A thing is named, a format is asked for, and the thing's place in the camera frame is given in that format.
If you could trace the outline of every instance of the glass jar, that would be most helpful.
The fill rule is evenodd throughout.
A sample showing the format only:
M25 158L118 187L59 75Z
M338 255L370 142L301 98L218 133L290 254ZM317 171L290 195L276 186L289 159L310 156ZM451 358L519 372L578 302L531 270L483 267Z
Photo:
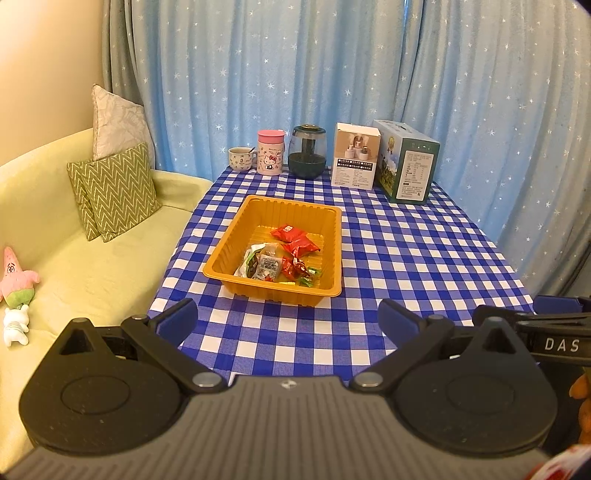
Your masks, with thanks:
M300 179L315 179L326 168L326 130L316 125L293 129L287 154L290 172Z

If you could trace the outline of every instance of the nutrition label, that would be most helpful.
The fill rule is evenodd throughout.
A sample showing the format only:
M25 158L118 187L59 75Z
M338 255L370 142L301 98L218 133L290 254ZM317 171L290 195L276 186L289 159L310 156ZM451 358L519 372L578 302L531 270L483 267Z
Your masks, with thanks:
M427 191L432 165L433 154L407 150L396 198L422 201Z

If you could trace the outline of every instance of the sofa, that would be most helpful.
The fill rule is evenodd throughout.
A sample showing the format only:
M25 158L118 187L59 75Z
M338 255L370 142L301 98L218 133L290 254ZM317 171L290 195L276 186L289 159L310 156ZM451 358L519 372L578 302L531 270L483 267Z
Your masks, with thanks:
M110 242L89 242L66 164L91 156L88 129L0 167L0 251L11 246L23 270L41 277L29 308L29 344L0 345L0 472L31 449L18 401L55 338L75 317L110 326L146 313L191 213L211 186L153 170L162 208ZM0 302L0 320L6 307Z

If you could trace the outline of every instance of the product box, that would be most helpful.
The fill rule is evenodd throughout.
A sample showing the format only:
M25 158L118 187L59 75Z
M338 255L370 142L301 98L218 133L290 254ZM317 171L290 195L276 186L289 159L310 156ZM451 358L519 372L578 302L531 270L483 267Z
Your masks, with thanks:
M371 190L379 151L379 130L363 125L336 124L331 184Z
M374 120L381 136L376 182L390 202L422 205L427 202L439 142L407 124Z

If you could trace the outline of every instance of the tablecloth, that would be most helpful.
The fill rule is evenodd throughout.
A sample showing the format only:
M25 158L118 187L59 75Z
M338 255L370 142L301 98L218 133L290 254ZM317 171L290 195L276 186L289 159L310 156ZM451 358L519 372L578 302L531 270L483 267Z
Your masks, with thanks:
M343 210L343 291L316 307L235 296L202 273L249 194ZM333 187L227 169L197 206L148 314L191 297L194 332L180 346L231 380L235 374L326 375L344 381L395 349L377 324L380 299L470 324L480 304L530 311L531 297L493 242L436 184L424 206L388 203L379 189Z

